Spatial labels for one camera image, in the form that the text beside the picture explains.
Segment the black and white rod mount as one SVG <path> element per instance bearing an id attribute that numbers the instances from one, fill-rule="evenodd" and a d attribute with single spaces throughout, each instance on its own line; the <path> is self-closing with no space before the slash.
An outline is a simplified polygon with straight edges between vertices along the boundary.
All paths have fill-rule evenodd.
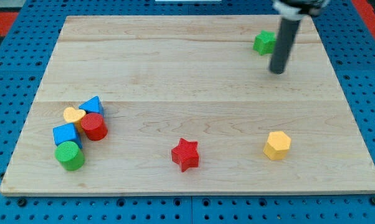
<path id="1" fill-rule="evenodd" d="M 272 7 L 290 21 L 300 21 L 305 16 L 318 17 L 330 0 L 273 0 Z"/>

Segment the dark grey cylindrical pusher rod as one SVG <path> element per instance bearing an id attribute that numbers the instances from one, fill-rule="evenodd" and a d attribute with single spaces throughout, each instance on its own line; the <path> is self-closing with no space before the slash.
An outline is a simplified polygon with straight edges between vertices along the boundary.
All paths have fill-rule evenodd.
<path id="1" fill-rule="evenodd" d="M 279 75 L 285 71 L 300 22 L 301 20 L 293 21 L 284 17 L 280 21 L 277 40 L 268 67 L 270 72 Z"/>

